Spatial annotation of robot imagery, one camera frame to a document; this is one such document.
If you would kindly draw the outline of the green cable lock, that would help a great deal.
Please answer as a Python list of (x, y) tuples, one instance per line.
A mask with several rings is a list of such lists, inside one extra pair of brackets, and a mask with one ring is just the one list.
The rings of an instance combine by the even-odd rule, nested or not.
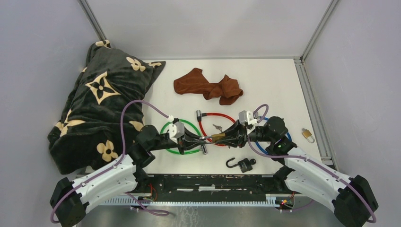
[[(191, 123), (190, 121), (184, 120), (184, 119), (180, 119), (179, 122), (183, 122), (184, 124), (187, 124), (187, 125), (191, 126), (195, 130), (195, 132), (198, 134), (198, 136), (201, 135), (200, 130), (193, 123)], [(172, 122), (167, 122), (162, 127), (160, 133), (163, 133), (164, 130), (167, 129), (170, 124), (172, 124)], [(180, 155), (181, 154), (179, 151), (175, 151), (175, 150), (172, 150), (172, 149), (169, 149), (169, 148), (166, 149), (166, 151), (168, 151), (169, 153), (175, 154), (175, 155)], [(198, 148), (198, 149), (185, 151), (184, 155), (195, 154), (195, 153), (198, 153), (198, 152), (201, 152), (202, 154), (206, 155), (207, 154), (206, 146), (205, 145), (200, 145), (200, 148)]]

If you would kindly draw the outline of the red cable lock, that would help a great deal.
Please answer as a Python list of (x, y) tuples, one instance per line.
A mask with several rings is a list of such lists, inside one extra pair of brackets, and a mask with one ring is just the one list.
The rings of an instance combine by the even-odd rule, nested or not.
[(202, 113), (200, 110), (196, 110), (196, 118), (197, 118), (197, 121), (198, 121), (198, 125), (200, 127), (200, 131), (202, 132), (203, 136), (207, 136), (207, 134), (206, 134), (206, 132), (205, 132), (203, 126), (202, 126), (201, 121), (202, 121), (202, 118), (206, 117), (206, 116), (219, 116), (219, 117), (223, 117), (223, 118), (226, 118), (226, 119), (230, 120), (232, 123), (235, 123), (235, 120), (232, 117), (230, 117), (230, 116), (228, 116), (226, 114), (223, 114), (223, 113)]

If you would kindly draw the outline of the black padlock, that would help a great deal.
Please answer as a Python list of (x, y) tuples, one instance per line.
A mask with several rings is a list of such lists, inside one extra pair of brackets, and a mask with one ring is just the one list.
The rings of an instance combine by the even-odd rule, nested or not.
[(234, 168), (236, 166), (240, 167), (240, 170), (242, 173), (248, 172), (253, 170), (253, 165), (256, 164), (256, 160), (254, 158), (252, 159), (248, 159), (248, 158), (244, 158), (241, 161), (237, 162), (234, 165), (230, 165), (229, 162), (235, 160), (235, 158), (231, 158), (228, 161), (226, 161), (226, 167), (228, 168)]

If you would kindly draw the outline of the blue cable lock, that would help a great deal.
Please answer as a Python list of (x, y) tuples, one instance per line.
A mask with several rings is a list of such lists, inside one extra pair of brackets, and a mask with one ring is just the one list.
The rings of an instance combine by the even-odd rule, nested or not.
[[(269, 120), (269, 118), (268, 118), (268, 117), (264, 117), (263, 120), (267, 122), (267, 121)], [(292, 137), (291, 137), (291, 135), (290, 135), (289, 132), (286, 133), (286, 137), (287, 137), (290, 141), (292, 141)], [(265, 150), (264, 147), (262, 147), (262, 146), (259, 144), (259, 142), (255, 142), (255, 145), (256, 145), (257, 148), (260, 150), (260, 152), (262, 152), (262, 153), (265, 154), (265, 155), (268, 155), (268, 152)]]

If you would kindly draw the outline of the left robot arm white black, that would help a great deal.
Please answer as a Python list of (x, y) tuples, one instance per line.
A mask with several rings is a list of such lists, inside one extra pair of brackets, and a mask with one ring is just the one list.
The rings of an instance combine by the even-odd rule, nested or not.
[(186, 150), (207, 143), (208, 138), (190, 132), (182, 122), (171, 124), (164, 134), (147, 125), (139, 132), (135, 143), (125, 148), (114, 161), (81, 178), (59, 180), (50, 199), (50, 220), (63, 227), (72, 227), (114, 196), (133, 190), (144, 192), (148, 188), (148, 179), (143, 168), (155, 159), (153, 150), (178, 148), (184, 154)]

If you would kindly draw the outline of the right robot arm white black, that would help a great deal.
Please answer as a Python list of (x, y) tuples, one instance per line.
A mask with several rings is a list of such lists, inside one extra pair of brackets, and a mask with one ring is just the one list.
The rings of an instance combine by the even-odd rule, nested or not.
[(279, 193), (301, 193), (331, 210), (346, 227), (376, 223), (378, 202), (366, 178), (341, 173), (303, 151), (286, 134), (284, 119), (273, 116), (262, 126), (256, 119), (237, 120), (212, 142), (230, 147), (249, 145), (258, 155), (283, 166), (276, 173), (273, 187)]

